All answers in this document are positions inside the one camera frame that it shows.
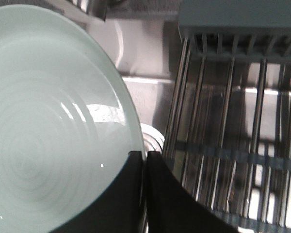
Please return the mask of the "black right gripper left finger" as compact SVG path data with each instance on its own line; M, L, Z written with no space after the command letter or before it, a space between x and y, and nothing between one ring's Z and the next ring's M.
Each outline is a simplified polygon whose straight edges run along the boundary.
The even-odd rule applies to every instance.
M107 189L86 209L53 233L137 233L142 210L143 158L130 151Z

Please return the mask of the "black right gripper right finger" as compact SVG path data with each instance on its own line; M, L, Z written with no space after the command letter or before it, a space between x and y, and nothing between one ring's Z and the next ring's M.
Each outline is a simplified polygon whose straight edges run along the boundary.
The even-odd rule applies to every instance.
M150 233L238 231L197 203L174 177L157 151L147 154L146 205Z

